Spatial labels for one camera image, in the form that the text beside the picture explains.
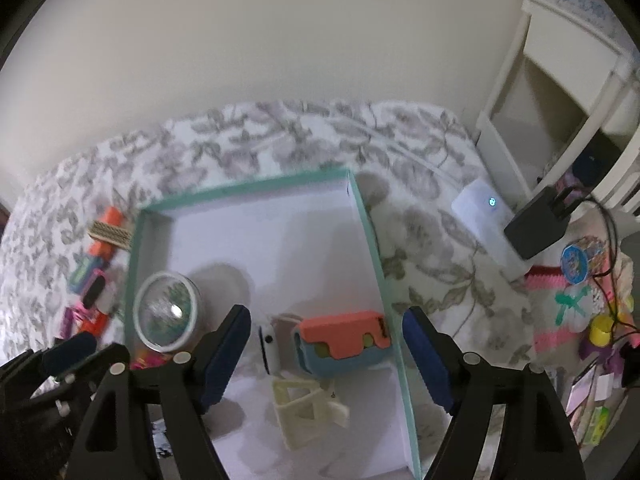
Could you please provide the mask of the gold patterned hair comb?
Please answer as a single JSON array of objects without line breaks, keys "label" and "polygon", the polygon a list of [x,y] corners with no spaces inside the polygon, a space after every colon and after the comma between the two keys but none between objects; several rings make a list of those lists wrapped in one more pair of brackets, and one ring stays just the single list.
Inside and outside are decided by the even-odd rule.
[{"label": "gold patterned hair comb", "polygon": [[114,247],[129,250],[131,246],[132,233],[120,226],[112,226],[109,223],[95,221],[88,231],[93,240],[98,240]]}]

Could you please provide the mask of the orange blue toy case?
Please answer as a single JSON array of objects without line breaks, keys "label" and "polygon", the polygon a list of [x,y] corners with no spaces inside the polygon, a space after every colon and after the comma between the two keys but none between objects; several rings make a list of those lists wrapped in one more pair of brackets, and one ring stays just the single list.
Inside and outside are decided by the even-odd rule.
[{"label": "orange blue toy case", "polygon": [[298,366],[318,378],[376,365],[392,346],[384,315],[375,311],[304,318],[292,338]]},{"label": "orange blue toy case", "polygon": [[[109,206],[100,220],[110,226],[122,225],[122,212],[114,206]],[[103,240],[94,240],[89,249],[81,256],[75,269],[67,279],[67,289],[73,294],[83,292],[93,273],[104,270],[114,256],[116,247]]]}]

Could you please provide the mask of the magenta rectangular packet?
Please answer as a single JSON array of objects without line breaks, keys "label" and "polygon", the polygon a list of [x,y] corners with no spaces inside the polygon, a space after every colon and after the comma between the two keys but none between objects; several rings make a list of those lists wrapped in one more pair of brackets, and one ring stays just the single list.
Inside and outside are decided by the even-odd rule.
[{"label": "magenta rectangular packet", "polygon": [[75,325],[75,315],[74,309],[72,307],[67,307],[62,316],[61,327],[60,327],[60,338],[66,340],[72,336]]}]

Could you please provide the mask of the pink wrist band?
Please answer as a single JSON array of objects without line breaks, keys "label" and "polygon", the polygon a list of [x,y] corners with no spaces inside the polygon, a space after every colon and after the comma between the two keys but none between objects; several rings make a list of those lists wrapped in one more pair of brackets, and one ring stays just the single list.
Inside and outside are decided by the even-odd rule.
[{"label": "pink wrist band", "polygon": [[102,270],[95,270],[90,276],[89,281],[80,294],[79,307],[82,310],[89,311],[96,304],[107,283],[107,278]]}]

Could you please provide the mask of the pink crochet mat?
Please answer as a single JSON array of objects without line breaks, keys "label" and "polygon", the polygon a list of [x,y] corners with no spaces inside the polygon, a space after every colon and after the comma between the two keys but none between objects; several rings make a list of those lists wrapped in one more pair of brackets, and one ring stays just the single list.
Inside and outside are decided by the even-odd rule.
[{"label": "pink crochet mat", "polygon": [[[533,345],[543,356],[569,344],[578,344],[582,359],[593,352],[612,347],[613,340],[639,347],[639,327],[634,322],[634,263],[623,252],[612,252],[610,245],[596,236],[585,236],[574,243],[588,257],[585,281],[566,280],[558,266],[532,266],[525,274],[525,288],[532,303]],[[605,348],[589,341],[589,325],[598,314],[614,320],[611,343]]]}]

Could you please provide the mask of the round glitter snow globe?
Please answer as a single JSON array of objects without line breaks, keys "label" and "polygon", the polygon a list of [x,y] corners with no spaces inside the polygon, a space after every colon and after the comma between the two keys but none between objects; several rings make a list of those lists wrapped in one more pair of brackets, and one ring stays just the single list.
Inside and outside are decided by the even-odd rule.
[{"label": "round glitter snow globe", "polygon": [[150,350],[177,352],[194,339],[200,311],[201,294],[190,278],[160,271],[143,282],[134,298],[134,330]]}]

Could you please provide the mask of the round blue cartoon sticker tin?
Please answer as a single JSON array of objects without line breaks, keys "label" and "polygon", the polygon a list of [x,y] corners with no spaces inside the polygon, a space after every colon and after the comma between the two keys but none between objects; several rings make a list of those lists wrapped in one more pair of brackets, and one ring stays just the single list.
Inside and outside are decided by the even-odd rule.
[{"label": "round blue cartoon sticker tin", "polygon": [[585,251],[575,244],[567,245],[561,254],[561,270],[570,283],[585,281],[589,273],[589,262]]}]

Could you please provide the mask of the white smart watch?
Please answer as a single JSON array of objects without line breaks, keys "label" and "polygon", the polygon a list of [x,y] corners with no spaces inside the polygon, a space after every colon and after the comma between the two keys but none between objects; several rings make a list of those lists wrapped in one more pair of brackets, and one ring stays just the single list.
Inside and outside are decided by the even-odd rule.
[{"label": "white smart watch", "polygon": [[297,370],[294,330],[303,319],[292,313],[268,315],[257,324],[257,333],[265,371],[272,377]]}]

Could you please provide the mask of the teal cardboard box tray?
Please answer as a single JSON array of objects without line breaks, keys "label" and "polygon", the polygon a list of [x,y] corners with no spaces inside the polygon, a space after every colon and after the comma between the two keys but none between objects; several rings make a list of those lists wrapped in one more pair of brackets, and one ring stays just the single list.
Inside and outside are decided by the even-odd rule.
[{"label": "teal cardboard box tray", "polygon": [[[244,304],[254,324],[277,325],[284,366],[296,363],[286,320],[375,310],[390,315],[373,231],[347,169],[237,183],[182,194],[139,212],[127,304],[160,271],[190,278],[217,327]],[[337,378],[347,428],[330,425],[296,451],[277,424],[259,342],[250,338],[206,425],[233,479],[411,479],[420,470],[399,344],[374,367]]]}]

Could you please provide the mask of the black charger brick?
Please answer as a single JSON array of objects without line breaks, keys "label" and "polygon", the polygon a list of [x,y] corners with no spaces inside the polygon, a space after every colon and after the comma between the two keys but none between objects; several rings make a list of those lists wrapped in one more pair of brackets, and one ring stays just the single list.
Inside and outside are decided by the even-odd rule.
[{"label": "black charger brick", "polygon": [[571,192],[571,188],[559,192],[546,186],[506,225],[503,233],[523,260],[535,257],[563,237],[572,214],[565,203]]}]

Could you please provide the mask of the white power bank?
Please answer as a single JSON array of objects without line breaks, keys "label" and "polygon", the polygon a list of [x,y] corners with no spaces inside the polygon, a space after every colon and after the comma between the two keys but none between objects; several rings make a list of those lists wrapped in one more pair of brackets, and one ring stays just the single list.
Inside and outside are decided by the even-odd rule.
[{"label": "white power bank", "polygon": [[509,282],[526,274],[530,265],[518,255],[504,235],[504,228],[514,214],[491,185],[483,179],[465,185],[452,201],[451,210],[498,264]]}]

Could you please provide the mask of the floral grey white blanket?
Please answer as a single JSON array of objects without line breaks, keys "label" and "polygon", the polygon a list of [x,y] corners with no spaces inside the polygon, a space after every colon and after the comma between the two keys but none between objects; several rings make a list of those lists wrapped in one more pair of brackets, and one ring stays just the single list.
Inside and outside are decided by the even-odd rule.
[{"label": "floral grey white blanket", "polygon": [[356,177],[393,307],[419,306],[460,347],[519,367],[535,353],[524,276],[509,282],[454,216],[487,180],[454,114],[431,104],[244,103],[116,136],[65,159],[18,200],[1,239],[1,355],[52,341],[90,220],[154,198],[346,168]]}]

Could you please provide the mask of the white wooden shelf unit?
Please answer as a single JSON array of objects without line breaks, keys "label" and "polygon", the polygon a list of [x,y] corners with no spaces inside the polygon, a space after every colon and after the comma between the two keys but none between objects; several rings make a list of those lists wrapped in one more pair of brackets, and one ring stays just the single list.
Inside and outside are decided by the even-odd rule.
[{"label": "white wooden shelf unit", "polygon": [[476,128],[496,190],[521,208],[557,184],[597,134],[627,147],[639,131],[639,67],[578,16],[546,0],[523,0]]}]

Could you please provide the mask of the cream plastic toy frame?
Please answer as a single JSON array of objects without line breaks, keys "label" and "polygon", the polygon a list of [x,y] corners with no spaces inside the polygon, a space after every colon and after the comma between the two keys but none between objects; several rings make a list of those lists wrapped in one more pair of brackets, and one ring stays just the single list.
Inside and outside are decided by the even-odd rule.
[{"label": "cream plastic toy frame", "polygon": [[285,447],[298,450],[334,425],[347,429],[349,407],[338,397],[333,379],[273,379],[272,404]]}]

